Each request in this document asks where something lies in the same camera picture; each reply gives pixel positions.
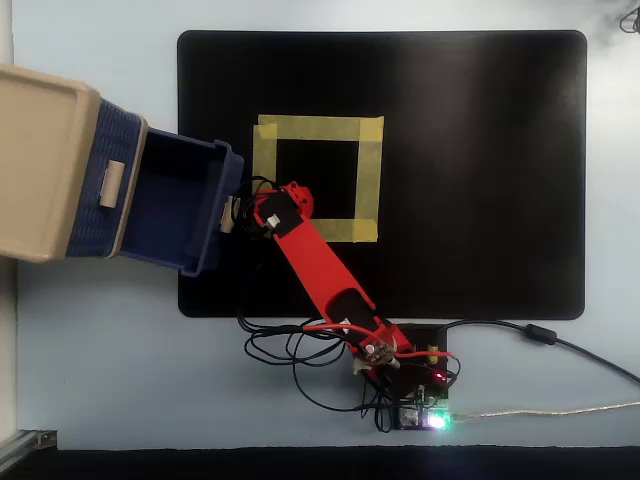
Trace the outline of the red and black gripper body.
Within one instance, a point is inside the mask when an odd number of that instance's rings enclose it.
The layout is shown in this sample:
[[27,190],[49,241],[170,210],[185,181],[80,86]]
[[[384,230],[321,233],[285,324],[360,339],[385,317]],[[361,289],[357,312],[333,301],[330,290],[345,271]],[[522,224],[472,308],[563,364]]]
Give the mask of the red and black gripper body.
[[307,220],[281,188],[257,192],[252,221],[258,234],[272,233],[284,238]]

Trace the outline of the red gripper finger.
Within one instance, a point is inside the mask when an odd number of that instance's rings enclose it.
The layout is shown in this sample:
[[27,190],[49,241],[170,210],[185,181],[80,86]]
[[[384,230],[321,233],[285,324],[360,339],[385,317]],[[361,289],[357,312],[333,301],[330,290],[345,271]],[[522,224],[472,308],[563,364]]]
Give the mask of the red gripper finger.
[[281,190],[285,192],[296,205],[297,211],[305,218],[311,218],[314,212],[314,198],[311,191],[292,181],[284,185]]

